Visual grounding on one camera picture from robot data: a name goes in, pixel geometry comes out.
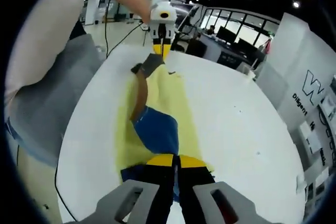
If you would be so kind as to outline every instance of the white sleeve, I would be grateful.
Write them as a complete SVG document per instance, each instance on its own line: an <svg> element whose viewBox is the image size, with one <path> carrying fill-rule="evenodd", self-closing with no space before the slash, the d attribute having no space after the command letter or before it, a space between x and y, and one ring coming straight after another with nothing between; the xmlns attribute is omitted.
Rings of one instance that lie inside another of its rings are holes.
<svg viewBox="0 0 336 224"><path fill-rule="evenodd" d="M40 81L64 49L84 0L38 0L15 41L9 59L5 116L8 105L23 86Z"/></svg>

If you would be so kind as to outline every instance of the desk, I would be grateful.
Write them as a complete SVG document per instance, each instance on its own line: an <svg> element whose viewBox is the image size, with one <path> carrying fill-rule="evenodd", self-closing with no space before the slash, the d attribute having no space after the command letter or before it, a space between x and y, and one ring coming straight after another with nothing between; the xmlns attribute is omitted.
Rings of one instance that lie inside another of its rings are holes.
<svg viewBox="0 0 336 224"><path fill-rule="evenodd" d="M225 56L238 60L239 63L245 62L249 65L253 64L253 62L250 62L243 54L231 50L229 46L226 46L223 42L221 43L220 41L216 41L209 35L202 33L199 40L207 46L203 56L204 59L220 63L221 58Z"/></svg>
<svg viewBox="0 0 336 224"><path fill-rule="evenodd" d="M130 69L151 50L118 46L72 114L56 185L78 220L93 213L98 200L119 185L113 141L117 111L126 83L135 78ZM166 65L184 78L203 160L214 167L215 180L252 200L265 219L300 223L305 192L296 194L296 177L303 173L301 161L286 125L259 87L240 72L176 51ZM60 209L62 220L71 221L62 205ZM176 203L168 223L184 223Z"/></svg>

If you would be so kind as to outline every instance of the person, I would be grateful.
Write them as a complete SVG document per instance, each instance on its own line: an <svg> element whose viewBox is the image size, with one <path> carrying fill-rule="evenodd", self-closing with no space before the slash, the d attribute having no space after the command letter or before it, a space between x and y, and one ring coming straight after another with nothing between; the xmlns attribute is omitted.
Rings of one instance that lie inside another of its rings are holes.
<svg viewBox="0 0 336 224"><path fill-rule="evenodd" d="M148 0L116 1L144 23L150 21ZM91 36L77 22L82 6L83 0L38 0L18 33L7 68L7 129L28 153L51 166L57 165L79 98L102 64ZM74 35L74 30L81 32Z"/></svg>
<svg viewBox="0 0 336 224"><path fill-rule="evenodd" d="M208 35L212 35L212 34L214 34L215 33L215 26L214 25L210 25L210 29L208 29L207 31L206 31L206 34L208 34Z"/></svg>

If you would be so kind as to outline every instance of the ceiling light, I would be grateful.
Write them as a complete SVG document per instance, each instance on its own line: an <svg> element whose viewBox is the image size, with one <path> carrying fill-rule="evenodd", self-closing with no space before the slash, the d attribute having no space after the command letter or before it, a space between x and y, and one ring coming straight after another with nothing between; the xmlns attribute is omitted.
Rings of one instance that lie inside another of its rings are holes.
<svg viewBox="0 0 336 224"><path fill-rule="evenodd" d="M294 1L294 2L293 2L293 7L294 7L294 8L299 8L299 7L300 7L300 3L297 2L297 1Z"/></svg>

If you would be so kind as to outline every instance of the computer monitor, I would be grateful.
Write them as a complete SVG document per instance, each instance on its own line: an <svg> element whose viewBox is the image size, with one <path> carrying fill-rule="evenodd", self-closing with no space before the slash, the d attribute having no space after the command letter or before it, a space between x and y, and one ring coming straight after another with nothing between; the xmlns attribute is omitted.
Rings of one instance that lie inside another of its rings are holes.
<svg viewBox="0 0 336 224"><path fill-rule="evenodd" d="M236 34L221 26L217 32L217 37L232 44L233 42L235 42Z"/></svg>
<svg viewBox="0 0 336 224"><path fill-rule="evenodd" d="M255 46L251 45L249 42L243 39L239 39L237 43L237 49L246 55L251 55L257 50Z"/></svg>

